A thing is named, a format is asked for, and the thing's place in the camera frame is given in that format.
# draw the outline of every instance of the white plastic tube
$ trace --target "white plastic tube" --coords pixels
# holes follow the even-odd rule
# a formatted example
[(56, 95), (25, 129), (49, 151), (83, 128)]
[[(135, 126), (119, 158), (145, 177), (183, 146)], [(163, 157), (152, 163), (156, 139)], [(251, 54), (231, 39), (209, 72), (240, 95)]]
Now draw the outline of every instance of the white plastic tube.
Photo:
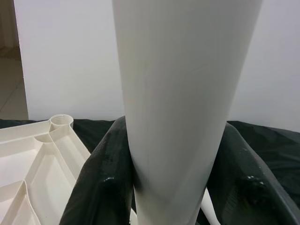
[(261, 0), (113, 0), (139, 225), (194, 225)]

